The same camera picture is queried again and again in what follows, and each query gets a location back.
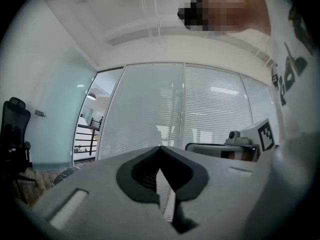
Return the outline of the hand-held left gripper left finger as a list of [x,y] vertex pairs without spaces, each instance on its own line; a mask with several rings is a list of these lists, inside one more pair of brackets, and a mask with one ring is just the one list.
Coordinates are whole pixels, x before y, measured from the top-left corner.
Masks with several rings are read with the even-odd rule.
[[84,166],[46,192],[33,211],[72,240],[169,240],[160,211],[154,156],[143,148]]

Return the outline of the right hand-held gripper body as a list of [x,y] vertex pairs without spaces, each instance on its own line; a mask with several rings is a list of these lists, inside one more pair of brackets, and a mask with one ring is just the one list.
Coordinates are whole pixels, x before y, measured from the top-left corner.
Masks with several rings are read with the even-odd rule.
[[269,119],[261,120],[242,130],[230,131],[225,144],[240,147],[258,145],[261,152],[270,150],[275,146],[275,140]]

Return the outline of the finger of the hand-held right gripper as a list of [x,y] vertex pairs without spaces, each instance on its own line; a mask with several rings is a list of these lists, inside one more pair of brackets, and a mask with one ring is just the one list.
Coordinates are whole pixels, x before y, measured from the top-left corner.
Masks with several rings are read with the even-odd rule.
[[210,157],[257,162],[260,157],[258,145],[237,146],[225,144],[188,143],[185,150]]

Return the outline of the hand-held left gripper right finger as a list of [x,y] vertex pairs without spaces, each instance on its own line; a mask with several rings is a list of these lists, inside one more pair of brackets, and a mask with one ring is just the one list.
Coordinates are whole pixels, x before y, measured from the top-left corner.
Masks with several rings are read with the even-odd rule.
[[164,240],[261,240],[272,230],[261,204],[274,151],[257,162],[161,147],[162,171],[176,194]]

